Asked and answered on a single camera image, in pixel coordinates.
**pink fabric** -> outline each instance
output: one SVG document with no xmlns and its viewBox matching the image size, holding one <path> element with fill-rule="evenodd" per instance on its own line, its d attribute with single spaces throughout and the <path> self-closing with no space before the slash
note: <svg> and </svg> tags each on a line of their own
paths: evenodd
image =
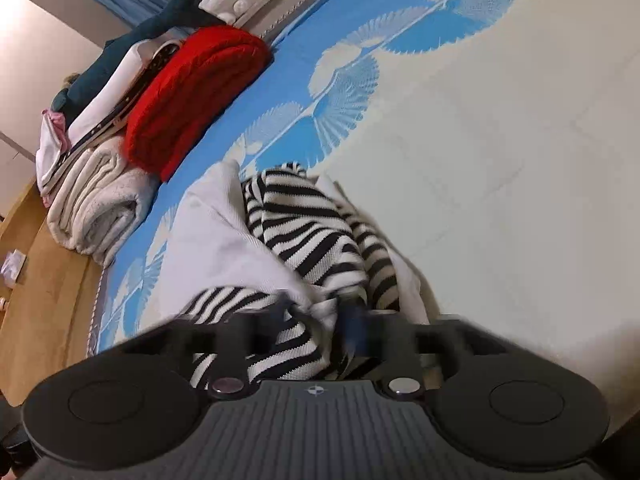
<svg viewBox="0 0 640 480">
<path fill-rule="evenodd" d="M 69 138 L 66 136 L 66 121 L 65 116 L 62 112 L 53 112 L 48 108 L 42 111 L 43 115 L 46 115 L 49 118 L 53 126 L 53 131 L 56 134 L 56 137 L 60 141 L 61 152 L 66 153 L 71 148 L 71 142 Z"/>
</svg>

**red blanket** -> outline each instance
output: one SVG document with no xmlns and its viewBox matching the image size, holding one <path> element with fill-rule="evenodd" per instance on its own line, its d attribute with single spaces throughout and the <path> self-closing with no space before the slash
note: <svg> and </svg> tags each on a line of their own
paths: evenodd
<svg viewBox="0 0 640 480">
<path fill-rule="evenodd" d="M 201 28 L 140 97 L 127 123 L 125 158 L 166 182 L 211 121 L 271 59 L 267 45 L 244 30 Z"/>
</svg>

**wall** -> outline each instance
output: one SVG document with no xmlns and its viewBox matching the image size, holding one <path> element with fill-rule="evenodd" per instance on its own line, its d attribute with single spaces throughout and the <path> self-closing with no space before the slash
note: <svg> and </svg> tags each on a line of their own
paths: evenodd
<svg viewBox="0 0 640 480">
<path fill-rule="evenodd" d="M 95 0 L 30 0 L 98 46 L 128 32 L 129 26 Z"/>
<path fill-rule="evenodd" d="M 33 178 L 41 111 L 100 48 L 29 0 L 0 0 L 0 215 Z"/>
</svg>

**white plush toy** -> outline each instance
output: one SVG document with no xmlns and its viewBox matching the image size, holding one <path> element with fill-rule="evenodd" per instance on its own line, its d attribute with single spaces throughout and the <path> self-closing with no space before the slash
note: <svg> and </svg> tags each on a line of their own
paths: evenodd
<svg viewBox="0 0 640 480">
<path fill-rule="evenodd" d="M 220 18 L 227 25 L 233 25 L 250 6 L 248 0 L 202 0 L 199 5 L 202 10 Z"/>
</svg>

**black and white striped fabric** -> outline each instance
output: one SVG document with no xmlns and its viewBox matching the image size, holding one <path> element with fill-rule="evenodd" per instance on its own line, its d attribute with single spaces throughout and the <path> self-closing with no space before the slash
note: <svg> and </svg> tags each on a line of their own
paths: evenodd
<svg viewBox="0 0 640 480">
<path fill-rule="evenodd" d="M 296 163 L 265 170 L 242 183 L 249 231 L 303 280 L 337 294 L 356 294 L 370 308 L 399 310 L 396 272 L 375 229 L 347 203 L 320 192 Z M 270 306 L 275 294 L 245 287 L 204 290 L 185 311 L 196 323 L 224 322 L 241 309 Z M 213 355 L 197 355 L 191 384 L 206 386 Z M 330 363 L 310 330 L 286 313 L 283 330 L 267 355 L 248 359 L 250 380 L 308 380 Z"/>
</svg>

